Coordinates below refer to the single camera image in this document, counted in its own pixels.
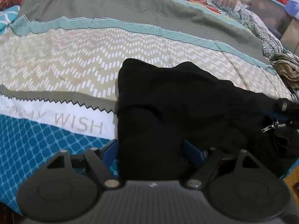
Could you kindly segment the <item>black pants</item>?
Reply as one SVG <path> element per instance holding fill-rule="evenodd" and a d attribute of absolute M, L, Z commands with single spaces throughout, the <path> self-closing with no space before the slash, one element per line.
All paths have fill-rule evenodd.
<path fill-rule="evenodd" d="M 191 62 L 159 68 L 126 59 L 118 77 L 118 171 L 123 180 L 186 180 L 198 165 L 186 149 L 249 151 L 275 176 L 298 160 L 298 132 L 263 128 L 298 120 L 298 104 L 244 90 Z"/>

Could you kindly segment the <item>patterned teal beige bedsheet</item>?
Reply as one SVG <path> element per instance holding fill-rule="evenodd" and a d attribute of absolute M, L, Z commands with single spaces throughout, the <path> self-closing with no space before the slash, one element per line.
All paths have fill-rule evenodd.
<path fill-rule="evenodd" d="M 127 58 L 185 61 L 271 98 L 295 96 L 236 20 L 185 0 L 25 0 L 1 35 L 1 203 L 49 157 L 117 134 L 116 85 Z"/>

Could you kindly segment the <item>olive crumpled clothes pile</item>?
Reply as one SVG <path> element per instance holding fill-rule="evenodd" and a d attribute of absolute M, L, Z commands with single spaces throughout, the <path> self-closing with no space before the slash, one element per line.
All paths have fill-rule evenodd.
<path fill-rule="evenodd" d="M 298 90 L 298 56 L 292 53 L 275 54 L 271 59 L 279 76 L 294 90 Z"/>

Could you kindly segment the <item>black white floral blanket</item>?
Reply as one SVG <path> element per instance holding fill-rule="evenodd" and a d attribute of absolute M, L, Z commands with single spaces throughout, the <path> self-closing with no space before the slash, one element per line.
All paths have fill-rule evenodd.
<path fill-rule="evenodd" d="M 213 0 L 206 0 L 206 2 L 207 5 L 216 8 L 222 15 L 230 17 L 248 28 L 260 40 L 263 47 L 263 55 L 267 59 L 272 59 L 275 54 L 283 53 L 282 43 L 252 11 L 246 10 L 242 5 L 235 11 L 234 9 L 219 5 Z"/>

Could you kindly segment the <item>brown cardboard box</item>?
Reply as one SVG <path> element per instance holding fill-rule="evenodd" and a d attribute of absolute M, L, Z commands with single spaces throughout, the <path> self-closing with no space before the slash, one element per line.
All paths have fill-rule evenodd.
<path fill-rule="evenodd" d="M 292 19 L 280 41 L 286 50 L 299 56 L 299 22 L 296 19 Z"/>

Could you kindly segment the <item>teal white patterned pillow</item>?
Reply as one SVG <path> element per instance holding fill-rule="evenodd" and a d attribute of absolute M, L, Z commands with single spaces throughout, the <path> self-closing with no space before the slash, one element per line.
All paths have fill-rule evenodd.
<path fill-rule="evenodd" d="M 17 19 L 20 9 L 19 5 L 15 5 L 0 12 L 0 35 Z"/>

